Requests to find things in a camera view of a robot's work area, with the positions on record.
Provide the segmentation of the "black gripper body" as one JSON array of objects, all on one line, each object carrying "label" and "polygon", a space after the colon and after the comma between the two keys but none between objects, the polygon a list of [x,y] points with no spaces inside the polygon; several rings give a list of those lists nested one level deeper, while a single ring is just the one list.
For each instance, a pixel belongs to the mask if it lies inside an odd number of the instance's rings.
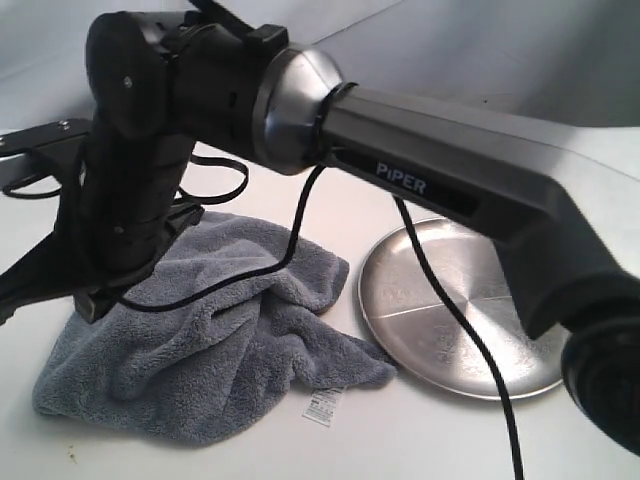
[{"label": "black gripper body", "polygon": [[148,278],[177,238],[199,223],[202,208],[175,198],[194,146],[181,134],[128,139],[109,124],[92,125],[73,202],[88,274],[74,303],[87,323]]}]

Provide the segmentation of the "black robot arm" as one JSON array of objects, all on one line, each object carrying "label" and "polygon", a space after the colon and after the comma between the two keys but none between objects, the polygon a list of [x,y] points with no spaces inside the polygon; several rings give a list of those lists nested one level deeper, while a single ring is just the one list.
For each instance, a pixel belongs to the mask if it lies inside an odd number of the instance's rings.
[{"label": "black robot arm", "polygon": [[283,175],[341,169],[494,246],[525,334],[569,331],[562,375],[639,449],[639,131],[576,128],[345,81],[287,30],[214,1],[98,16],[92,119],[1,140],[1,183],[55,178],[53,231],[1,277],[1,315],[74,297],[90,320],[148,278],[202,214],[176,196],[204,143]]}]

